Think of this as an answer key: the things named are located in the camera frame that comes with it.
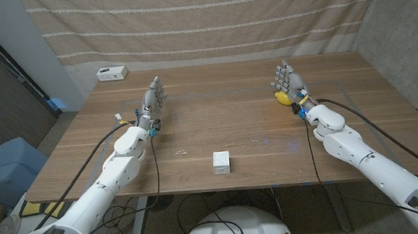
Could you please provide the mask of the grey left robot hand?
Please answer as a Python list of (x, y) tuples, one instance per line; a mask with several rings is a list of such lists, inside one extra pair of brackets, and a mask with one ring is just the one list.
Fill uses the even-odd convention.
[(159, 127), (162, 107), (167, 98), (159, 77), (155, 77), (145, 90), (142, 105), (139, 110), (138, 127), (144, 130)]

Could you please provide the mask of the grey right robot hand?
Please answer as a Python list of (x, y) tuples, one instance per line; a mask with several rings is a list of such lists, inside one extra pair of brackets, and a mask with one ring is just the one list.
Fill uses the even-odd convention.
[(306, 115), (318, 104), (301, 76), (286, 59), (283, 59), (281, 66), (276, 68), (276, 77), (271, 86), (276, 89), (279, 103), (290, 105), (296, 115)]

